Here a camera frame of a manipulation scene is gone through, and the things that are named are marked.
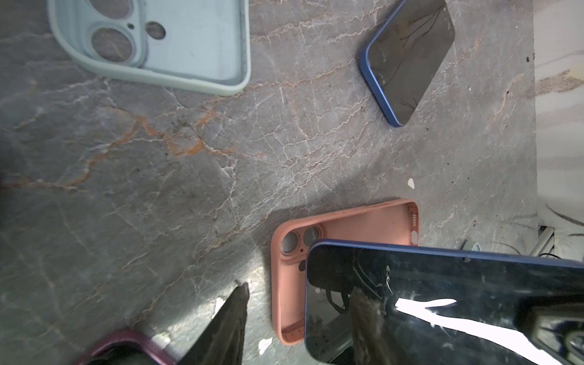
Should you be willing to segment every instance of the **phone screen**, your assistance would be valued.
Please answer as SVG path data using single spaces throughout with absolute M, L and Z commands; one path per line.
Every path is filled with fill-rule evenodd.
M 369 66 L 401 125 L 412 116 L 453 42 L 454 25 L 444 0 L 403 1 L 372 42 Z
M 388 333 L 379 340 L 405 353 L 407 361 L 399 364 L 560 364 L 523 334 L 522 318 L 535 304 L 582 301 L 584 266 L 537 258 L 528 260 L 541 263 L 514 262 L 493 254 L 506 260 L 483 259 L 480 253 L 471 259 L 416 247 L 403 252 L 403 246 L 393 246 L 402 252 L 388 251 L 391 247 L 324 242 L 310 250 L 305 343 L 312 357 L 355 363 L 350 309 L 361 308 L 350 303 L 357 287 L 379 306 L 381 322 L 371 326 Z M 550 264 L 556 261 L 565 266 Z M 582 324 L 554 320 L 539 331 L 561 352 L 565 337 L 581 332 Z

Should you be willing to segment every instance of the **smartphone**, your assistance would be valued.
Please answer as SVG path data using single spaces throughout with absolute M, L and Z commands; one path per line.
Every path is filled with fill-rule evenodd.
M 563 319 L 528 320 L 536 305 L 549 314 L 579 303 L 582 313 L 584 265 L 571 260 L 323 240 L 308 252 L 306 275 L 305 345 L 326 363 L 355 364 L 360 352 L 354 313 L 369 317 L 354 290 L 379 315 L 364 327 L 384 333 L 368 345 L 391 348 L 392 364 L 560 364 L 565 339 L 584 326 L 565 310 L 556 311 Z M 545 346 L 524 334 L 533 323 Z
M 454 43 L 445 0 L 402 0 L 359 56 L 385 118 L 403 127 Z

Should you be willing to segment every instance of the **floor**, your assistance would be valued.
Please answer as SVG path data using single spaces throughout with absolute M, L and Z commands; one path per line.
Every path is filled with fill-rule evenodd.
M 584 2 L 535 0 L 538 216 L 584 260 Z
M 5 361 L 71 363 L 126 327 L 181 357 L 239 280 L 244 364 L 314 363 L 270 323 L 269 242 L 291 218 L 403 197 L 424 246 L 530 251 L 531 0 L 447 1 L 454 46 L 401 129 L 356 64 L 394 3 L 251 1 L 252 78 L 221 98 L 98 77 L 56 43 L 44 1 L 2 2 Z

